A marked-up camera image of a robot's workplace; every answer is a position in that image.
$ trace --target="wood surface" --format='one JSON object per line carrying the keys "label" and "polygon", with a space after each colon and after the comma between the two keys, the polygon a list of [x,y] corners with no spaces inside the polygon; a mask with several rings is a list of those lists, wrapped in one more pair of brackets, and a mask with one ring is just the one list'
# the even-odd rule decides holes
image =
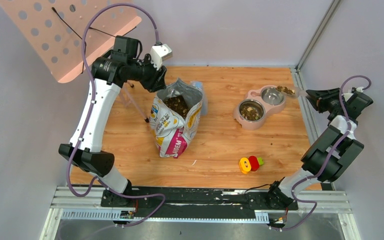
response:
{"label": "wood surface", "polygon": [[[134,186],[247,189],[271,184],[301,167],[300,159],[310,144],[297,99],[287,98],[285,109],[254,131],[242,129],[232,116],[251,89],[292,87],[288,68],[168,67],[166,83],[177,77],[187,83],[203,82],[209,109],[208,115],[201,116],[195,138],[178,159],[159,157],[151,128],[133,105],[124,107],[116,101],[112,106],[102,150],[115,155],[118,170]],[[134,84],[128,90],[148,114],[155,93],[148,93],[138,82]],[[243,174],[238,162],[251,155],[262,157],[264,165]],[[72,170],[72,183],[88,184],[91,178],[76,167]],[[317,184],[310,189],[321,187]]]}

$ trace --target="pink label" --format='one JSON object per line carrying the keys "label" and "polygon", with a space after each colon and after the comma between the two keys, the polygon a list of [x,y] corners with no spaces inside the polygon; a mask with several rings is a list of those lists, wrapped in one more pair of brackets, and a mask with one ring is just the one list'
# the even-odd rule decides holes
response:
{"label": "pink label", "polygon": [[183,138],[183,128],[176,129],[173,138],[171,139],[170,144],[168,145],[166,155],[174,155],[174,158],[177,159],[188,147],[188,143],[186,143]]}

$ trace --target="empty metal bowl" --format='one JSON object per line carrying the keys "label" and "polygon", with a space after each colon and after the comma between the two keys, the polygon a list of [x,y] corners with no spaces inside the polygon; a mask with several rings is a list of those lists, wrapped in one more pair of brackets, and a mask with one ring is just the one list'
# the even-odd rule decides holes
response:
{"label": "empty metal bowl", "polygon": [[285,101],[285,95],[276,90],[275,87],[265,88],[261,92],[261,98],[264,102],[273,106],[282,104]]}
{"label": "empty metal bowl", "polygon": [[[249,107],[253,107],[255,110],[257,110],[257,113],[259,115],[259,119],[257,119],[257,120],[249,120],[249,119],[245,119],[242,116],[241,109],[242,108],[247,109]],[[248,122],[258,122],[258,121],[260,121],[266,115],[266,110],[264,109],[263,105],[261,103],[259,103],[258,101],[254,100],[254,99],[245,99],[242,102],[240,102],[239,106],[237,107],[237,111],[239,112],[240,117],[243,120],[248,121]]]}

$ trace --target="pink pegboard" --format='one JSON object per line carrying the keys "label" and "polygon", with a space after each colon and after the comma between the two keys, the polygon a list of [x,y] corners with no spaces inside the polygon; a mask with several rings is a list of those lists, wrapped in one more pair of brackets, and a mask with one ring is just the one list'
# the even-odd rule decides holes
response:
{"label": "pink pegboard", "polygon": [[[34,50],[42,58],[59,83],[77,77],[83,68],[81,39],[69,29],[52,10],[80,36],[86,24],[99,10],[110,4],[131,3],[131,0],[0,0],[0,6],[17,25]],[[114,7],[101,14],[92,27],[112,35],[124,35],[134,29],[141,18],[134,8]],[[114,38],[89,29],[87,62],[93,61],[114,45]]]}

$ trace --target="pink bowl holder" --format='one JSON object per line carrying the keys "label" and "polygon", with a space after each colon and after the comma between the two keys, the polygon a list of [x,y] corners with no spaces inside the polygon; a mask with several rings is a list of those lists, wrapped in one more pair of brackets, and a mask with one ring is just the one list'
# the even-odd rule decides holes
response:
{"label": "pink bowl holder", "polygon": [[239,105],[234,108],[233,118],[242,125],[243,129],[257,130],[263,126],[264,122],[266,121],[266,119],[268,117],[270,117],[273,114],[278,114],[278,113],[282,112],[282,110],[285,108],[286,96],[284,97],[283,102],[280,103],[279,105],[268,104],[261,98],[261,93],[267,88],[276,88],[276,86],[275,85],[265,85],[260,89],[249,90],[248,93],[244,97],[244,100],[252,99],[252,100],[259,102],[263,106],[264,115],[259,120],[248,121],[245,118],[243,118],[242,115],[239,113]]}

